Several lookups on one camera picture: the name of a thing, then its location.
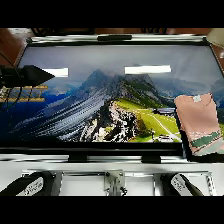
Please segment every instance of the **metal bracket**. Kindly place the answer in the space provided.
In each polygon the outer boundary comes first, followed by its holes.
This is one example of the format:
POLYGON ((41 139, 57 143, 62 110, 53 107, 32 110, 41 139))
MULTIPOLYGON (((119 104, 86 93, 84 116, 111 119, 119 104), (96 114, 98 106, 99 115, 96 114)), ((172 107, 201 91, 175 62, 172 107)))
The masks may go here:
POLYGON ((107 196, 125 195, 125 173, 123 170, 110 170, 105 172, 104 189, 107 191, 107 196))

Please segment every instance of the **screen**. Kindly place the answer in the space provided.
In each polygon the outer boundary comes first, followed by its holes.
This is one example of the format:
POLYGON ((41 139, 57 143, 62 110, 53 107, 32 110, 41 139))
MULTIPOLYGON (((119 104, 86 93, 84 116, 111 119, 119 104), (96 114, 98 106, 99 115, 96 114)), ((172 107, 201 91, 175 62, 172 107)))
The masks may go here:
POLYGON ((174 98, 208 92, 224 129, 224 79, 208 46, 28 47, 24 65, 69 74, 24 88, 24 100, 0 113, 0 141, 181 142, 174 98), (154 65, 171 71, 125 74, 154 65))

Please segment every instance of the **black pointed object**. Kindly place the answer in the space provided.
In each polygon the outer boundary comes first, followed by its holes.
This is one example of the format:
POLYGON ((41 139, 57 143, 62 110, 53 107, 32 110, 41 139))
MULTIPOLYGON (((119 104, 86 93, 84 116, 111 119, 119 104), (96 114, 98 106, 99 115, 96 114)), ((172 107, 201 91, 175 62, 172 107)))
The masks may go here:
POLYGON ((16 70, 19 75, 13 68, 0 67, 0 87, 35 87, 55 77, 34 65, 25 65, 23 68, 17 68, 16 70))

